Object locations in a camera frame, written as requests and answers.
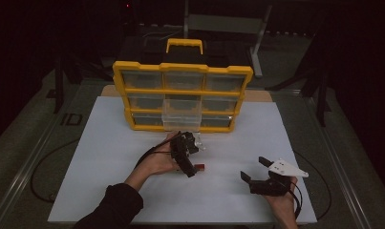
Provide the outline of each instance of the organizer handle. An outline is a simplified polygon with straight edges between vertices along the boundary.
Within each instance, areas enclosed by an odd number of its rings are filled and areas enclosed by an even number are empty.
[[[198,46],[201,54],[203,54],[203,44],[202,40],[197,39],[178,39],[178,38],[169,38],[167,42],[166,52],[168,53],[170,46]]]

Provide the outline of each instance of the transparent drawer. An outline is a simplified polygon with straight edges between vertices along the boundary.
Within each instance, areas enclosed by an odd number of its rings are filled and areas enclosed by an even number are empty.
[[[201,126],[203,127],[228,127],[233,120],[229,115],[202,115]]]
[[[197,132],[202,120],[201,100],[164,99],[161,118],[166,131]]]
[[[164,73],[165,89],[201,90],[203,73],[167,72]]]
[[[136,125],[162,126],[161,114],[133,113]]]
[[[161,109],[163,94],[127,94],[133,109]]]
[[[204,89],[207,91],[239,92],[245,80],[244,74],[216,74],[206,75]]]
[[[161,89],[161,72],[121,71],[126,88]]]
[[[202,98],[202,109],[210,112],[234,112],[238,101],[235,96],[209,96]]]

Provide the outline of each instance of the floor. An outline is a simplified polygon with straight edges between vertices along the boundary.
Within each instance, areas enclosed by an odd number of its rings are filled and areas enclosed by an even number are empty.
[[[310,39],[268,36],[259,58],[264,77],[248,85],[262,90],[292,77]],[[0,137],[0,228],[71,228],[47,222],[95,99],[110,82],[85,78],[80,85],[65,82],[65,103],[53,114],[53,72],[43,88]],[[314,117],[314,100],[299,94],[303,81],[272,92],[305,179],[317,223],[301,228],[385,228],[385,189],[347,118],[328,91],[327,127]],[[37,198],[32,187],[44,200]],[[203,228],[203,226],[132,226],[134,228]],[[273,225],[207,226],[208,228],[273,228]]]

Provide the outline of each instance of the table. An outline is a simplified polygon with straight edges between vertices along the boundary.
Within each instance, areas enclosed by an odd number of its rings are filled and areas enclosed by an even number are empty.
[[[92,212],[110,184],[125,180],[139,157],[165,133],[135,132],[123,117],[120,97],[100,96],[50,213],[49,222],[76,222]],[[150,177],[142,189],[144,208],[133,223],[252,224],[274,222],[267,202],[252,195],[240,171],[267,179],[258,156],[297,166],[275,103],[245,102],[233,133],[202,134],[205,151],[190,157],[205,171]],[[298,223],[316,222],[302,178],[303,209]]]

